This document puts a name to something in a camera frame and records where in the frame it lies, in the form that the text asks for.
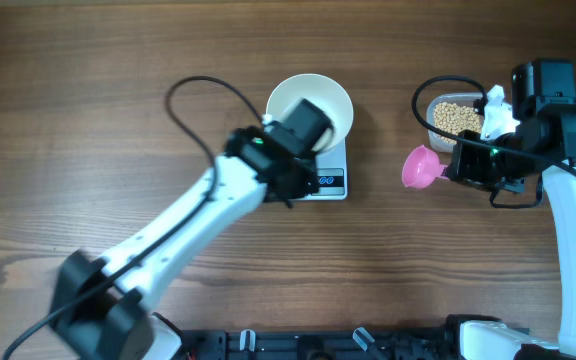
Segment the pink plastic measuring scoop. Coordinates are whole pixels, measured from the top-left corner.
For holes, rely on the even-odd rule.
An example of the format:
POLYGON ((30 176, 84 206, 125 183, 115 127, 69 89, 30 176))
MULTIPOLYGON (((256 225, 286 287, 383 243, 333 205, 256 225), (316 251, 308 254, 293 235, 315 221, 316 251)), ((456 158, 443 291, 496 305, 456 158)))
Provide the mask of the pink plastic measuring scoop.
POLYGON ((440 163, 438 155, 420 145, 407 157, 402 168, 402 183, 407 188, 424 189, 436 179, 447 180, 447 166, 440 163))

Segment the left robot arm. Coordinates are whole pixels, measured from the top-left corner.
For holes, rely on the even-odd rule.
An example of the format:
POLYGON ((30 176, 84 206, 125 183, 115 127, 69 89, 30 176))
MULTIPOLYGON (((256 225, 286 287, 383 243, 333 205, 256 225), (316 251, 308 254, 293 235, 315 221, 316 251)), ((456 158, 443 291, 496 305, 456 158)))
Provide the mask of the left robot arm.
POLYGON ((264 127, 236 130, 184 195, 131 238, 62 264, 51 329, 82 359, 172 359, 182 338, 154 310, 194 256, 266 201, 317 192, 315 155, 335 142, 332 119, 301 99, 264 127))

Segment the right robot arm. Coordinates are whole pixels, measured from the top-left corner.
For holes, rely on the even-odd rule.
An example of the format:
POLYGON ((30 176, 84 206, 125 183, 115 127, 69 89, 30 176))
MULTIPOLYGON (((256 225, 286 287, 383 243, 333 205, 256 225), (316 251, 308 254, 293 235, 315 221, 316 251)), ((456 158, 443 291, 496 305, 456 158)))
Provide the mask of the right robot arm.
POLYGON ((497 195, 528 176, 541 179, 553 213, 562 283, 560 355, 576 357, 576 86, 568 60, 536 59, 512 71, 518 124, 494 140, 462 132, 450 180, 497 195))

